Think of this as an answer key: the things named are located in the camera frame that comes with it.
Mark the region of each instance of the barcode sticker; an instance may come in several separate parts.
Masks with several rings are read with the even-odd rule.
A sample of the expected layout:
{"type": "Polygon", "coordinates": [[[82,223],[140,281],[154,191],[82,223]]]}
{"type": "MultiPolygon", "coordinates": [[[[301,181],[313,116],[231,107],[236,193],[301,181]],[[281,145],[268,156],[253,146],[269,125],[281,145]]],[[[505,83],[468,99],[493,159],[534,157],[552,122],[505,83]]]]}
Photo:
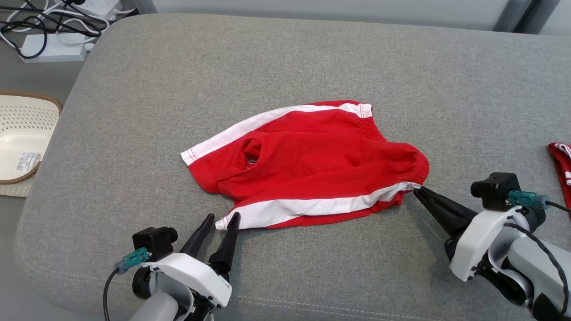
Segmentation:
{"type": "Polygon", "coordinates": [[[31,151],[22,152],[18,165],[16,166],[16,172],[27,173],[34,168],[36,159],[39,160],[39,153],[32,153],[31,151]]]}

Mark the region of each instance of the folded red garment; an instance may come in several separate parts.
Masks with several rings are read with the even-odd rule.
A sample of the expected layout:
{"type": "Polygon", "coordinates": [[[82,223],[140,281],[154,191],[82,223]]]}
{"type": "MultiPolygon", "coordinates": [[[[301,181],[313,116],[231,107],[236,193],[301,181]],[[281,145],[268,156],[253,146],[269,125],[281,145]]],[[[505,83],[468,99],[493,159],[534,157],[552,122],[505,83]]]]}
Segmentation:
{"type": "Polygon", "coordinates": [[[181,153],[208,192],[234,200],[216,223],[226,229],[329,224],[400,205],[424,183],[426,157],[387,141],[372,106],[329,101],[250,117],[181,153]]]}
{"type": "Polygon", "coordinates": [[[571,207],[571,147],[563,143],[551,143],[547,149],[553,156],[555,170],[559,176],[566,207],[571,207]]]}

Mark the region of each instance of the red fabric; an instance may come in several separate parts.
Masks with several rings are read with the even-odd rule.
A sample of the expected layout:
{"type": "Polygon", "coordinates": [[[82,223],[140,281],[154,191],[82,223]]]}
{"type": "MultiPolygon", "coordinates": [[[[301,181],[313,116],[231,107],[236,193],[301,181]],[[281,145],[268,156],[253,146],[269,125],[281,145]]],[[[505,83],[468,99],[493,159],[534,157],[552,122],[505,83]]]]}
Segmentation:
{"type": "MultiPolygon", "coordinates": [[[[339,107],[347,102],[359,104],[332,101],[310,105],[339,107]]],[[[372,117],[323,110],[290,112],[198,158],[189,169],[206,191],[230,197],[237,208],[274,199],[358,197],[401,182],[423,184],[429,164],[412,145],[387,141],[372,117]]],[[[317,216],[300,213],[303,216],[266,227],[358,218],[402,204],[406,192],[399,191],[390,201],[375,202],[362,210],[317,216]]]]}
{"type": "Polygon", "coordinates": [[[571,207],[571,186],[567,185],[567,179],[565,178],[565,172],[571,172],[571,158],[569,158],[564,151],[558,149],[556,144],[557,143],[551,143],[547,145],[547,149],[553,156],[553,162],[555,163],[555,170],[557,171],[559,183],[563,191],[565,205],[566,207],[571,207]]]}

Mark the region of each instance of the beige basket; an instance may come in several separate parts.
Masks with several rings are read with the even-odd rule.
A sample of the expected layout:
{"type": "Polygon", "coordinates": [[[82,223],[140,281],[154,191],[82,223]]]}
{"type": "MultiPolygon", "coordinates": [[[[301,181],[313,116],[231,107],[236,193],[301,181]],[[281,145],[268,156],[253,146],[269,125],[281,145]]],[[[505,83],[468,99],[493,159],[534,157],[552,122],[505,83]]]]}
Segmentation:
{"type": "Polygon", "coordinates": [[[0,91],[0,194],[28,196],[61,111],[52,97],[0,91]]]}

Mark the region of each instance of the gray fabric surface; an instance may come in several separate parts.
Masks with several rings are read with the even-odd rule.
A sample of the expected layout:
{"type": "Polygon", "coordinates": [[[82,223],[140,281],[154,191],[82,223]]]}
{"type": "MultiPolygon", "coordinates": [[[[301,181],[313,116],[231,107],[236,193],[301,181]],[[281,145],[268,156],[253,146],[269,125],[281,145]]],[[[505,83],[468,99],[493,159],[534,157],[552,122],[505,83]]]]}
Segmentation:
{"type": "MultiPolygon", "coordinates": [[[[131,234],[173,226],[180,248],[231,201],[194,182],[179,153],[269,109],[355,99],[390,141],[431,162],[426,185],[481,208],[471,182],[515,172],[562,202],[546,151],[571,142],[571,39],[432,27],[214,15],[116,23],[64,107],[17,236],[19,266],[58,304],[100,311],[131,234]]],[[[571,250],[567,215],[537,235],[571,250]]],[[[223,234],[206,241],[204,259],[223,234]]],[[[482,278],[448,268],[445,232],[412,194],[348,222],[241,232],[217,320],[522,320],[482,278]]],[[[117,276],[111,316],[141,304],[117,276]]]]}

